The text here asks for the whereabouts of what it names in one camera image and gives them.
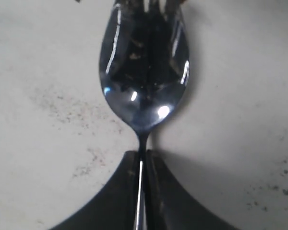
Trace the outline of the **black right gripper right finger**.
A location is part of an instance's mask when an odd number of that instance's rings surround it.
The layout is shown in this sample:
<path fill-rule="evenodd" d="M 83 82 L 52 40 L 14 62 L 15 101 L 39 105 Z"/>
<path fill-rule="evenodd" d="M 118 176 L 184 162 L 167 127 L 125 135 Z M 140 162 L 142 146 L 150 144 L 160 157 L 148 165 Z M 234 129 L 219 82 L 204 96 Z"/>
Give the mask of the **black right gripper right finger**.
<path fill-rule="evenodd" d="M 179 183 L 157 151 L 146 152 L 146 199 L 149 230 L 234 230 L 195 200 Z"/>

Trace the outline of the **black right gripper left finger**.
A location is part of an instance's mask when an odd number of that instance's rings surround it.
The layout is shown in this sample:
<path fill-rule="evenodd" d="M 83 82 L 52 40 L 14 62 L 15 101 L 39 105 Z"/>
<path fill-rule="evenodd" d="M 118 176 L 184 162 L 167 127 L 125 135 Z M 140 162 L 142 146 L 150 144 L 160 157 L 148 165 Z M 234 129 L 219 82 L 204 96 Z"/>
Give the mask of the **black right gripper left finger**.
<path fill-rule="evenodd" d="M 103 188 L 54 230 L 132 230 L 138 197 L 139 154 L 127 151 Z"/>

